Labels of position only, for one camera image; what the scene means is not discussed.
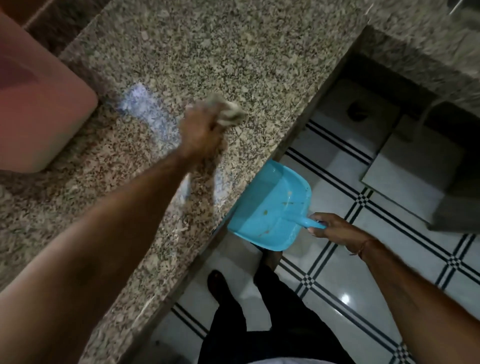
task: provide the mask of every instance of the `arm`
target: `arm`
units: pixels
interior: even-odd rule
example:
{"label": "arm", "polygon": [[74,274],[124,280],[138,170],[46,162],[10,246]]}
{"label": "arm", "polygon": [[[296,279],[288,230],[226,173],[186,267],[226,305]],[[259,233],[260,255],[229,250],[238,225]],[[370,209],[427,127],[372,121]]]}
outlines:
{"label": "arm", "polygon": [[324,221],[327,228],[309,228],[310,233],[360,252],[418,363],[478,362],[480,322],[476,318],[370,234],[335,214],[316,213],[312,218]]}
{"label": "arm", "polygon": [[97,202],[0,293],[2,363],[78,361],[152,244],[180,182],[220,144],[218,111],[190,109],[178,149]]}

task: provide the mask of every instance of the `blue dustpan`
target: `blue dustpan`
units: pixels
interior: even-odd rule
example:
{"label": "blue dustpan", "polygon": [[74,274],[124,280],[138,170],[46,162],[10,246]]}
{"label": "blue dustpan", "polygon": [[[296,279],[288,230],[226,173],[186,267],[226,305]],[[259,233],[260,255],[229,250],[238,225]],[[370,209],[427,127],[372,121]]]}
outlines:
{"label": "blue dustpan", "polygon": [[305,217],[311,196],[303,177],[269,160],[238,200],[228,230],[262,248],[285,250],[301,226],[325,228]]}

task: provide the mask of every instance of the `checkered tile border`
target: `checkered tile border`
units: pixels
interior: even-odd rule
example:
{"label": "checkered tile border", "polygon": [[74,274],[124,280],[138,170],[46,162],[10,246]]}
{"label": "checkered tile border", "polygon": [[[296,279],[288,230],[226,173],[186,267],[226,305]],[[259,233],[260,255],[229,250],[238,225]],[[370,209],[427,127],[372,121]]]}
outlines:
{"label": "checkered tile border", "polygon": [[[340,150],[350,154],[361,163],[369,165],[372,162],[372,156],[360,151],[314,121],[310,120],[307,124],[307,128],[321,136],[326,141],[332,143]],[[475,240],[476,235],[464,234],[457,243],[454,251],[450,253],[428,237],[416,231],[414,228],[407,225],[396,216],[392,215],[373,202],[370,198],[374,192],[369,188],[364,188],[362,191],[355,190],[293,148],[289,148],[286,152],[286,155],[354,200],[350,210],[344,216],[345,220],[353,223],[361,210],[365,208],[443,260],[445,262],[445,266],[435,282],[439,288],[445,290],[454,274],[464,274],[480,285],[480,273],[463,261],[463,258],[468,252],[472,242]],[[303,298],[308,291],[311,291],[324,300],[327,304],[336,309],[339,313],[341,313],[344,317],[350,320],[354,325],[360,328],[363,332],[365,332],[368,336],[370,336],[373,340],[375,340],[392,354],[389,364],[415,363],[403,342],[395,342],[379,328],[359,315],[356,311],[350,308],[347,304],[343,303],[334,294],[316,281],[316,278],[337,248],[338,245],[329,241],[317,256],[308,272],[302,271],[299,267],[285,257],[282,258],[280,266],[299,282],[295,293]],[[208,333],[208,329],[202,326],[200,322],[198,322],[178,303],[176,303],[172,308],[172,312],[188,327],[190,327],[190,329],[192,329],[192,331],[194,331],[200,338],[205,338],[205,335]]]}

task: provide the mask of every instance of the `granite countertop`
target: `granite countertop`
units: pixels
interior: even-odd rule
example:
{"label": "granite countertop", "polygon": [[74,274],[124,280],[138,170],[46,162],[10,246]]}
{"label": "granite countertop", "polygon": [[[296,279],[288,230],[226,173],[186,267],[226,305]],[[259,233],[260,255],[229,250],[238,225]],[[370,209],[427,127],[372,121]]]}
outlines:
{"label": "granite countertop", "polygon": [[[248,120],[228,131],[214,173],[184,180],[81,361],[116,363],[362,32],[362,51],[386,63],[397,56],[399,72],[411,71],[398,65],[401,41],[425,49],[428,66],[459,73],[454,52],[438,50],[440,38],[405,36],[418,18],[408,20],[415,8],[399,3],[389,13],[386,1],[363,0],[111,1],[60,55],[98,92],[99,108],[45,171],[0,175],[2,286],[99,196],[177,146],[186,104],[212,92],[239,102]],[[422,31],[434,27],[428,19],[423,12]],[[450,95],[477,107],[472,92]]]}

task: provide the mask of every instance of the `hand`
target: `hand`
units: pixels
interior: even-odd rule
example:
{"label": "hand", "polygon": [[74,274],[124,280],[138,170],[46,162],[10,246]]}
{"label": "hand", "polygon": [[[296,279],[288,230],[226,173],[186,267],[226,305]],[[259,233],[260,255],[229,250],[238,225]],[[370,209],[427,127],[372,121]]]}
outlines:
{"label": "hand", "polygon": [[201,161],[214,154],[223,138],[224,128],[216,121],[224,107],[219,104],[207,108],[206,105],[197,103],[186,110],[179,125],[182,140],[179,150],[184,155]]}
{"label": "hand", "polygon": [[327,226],[325,229],[308,228],[310,234],[344,245],[352,253],[358,252],[364,242],[377,240],[373,235],[353,226],[336,214],[315,212],[310,218]]}

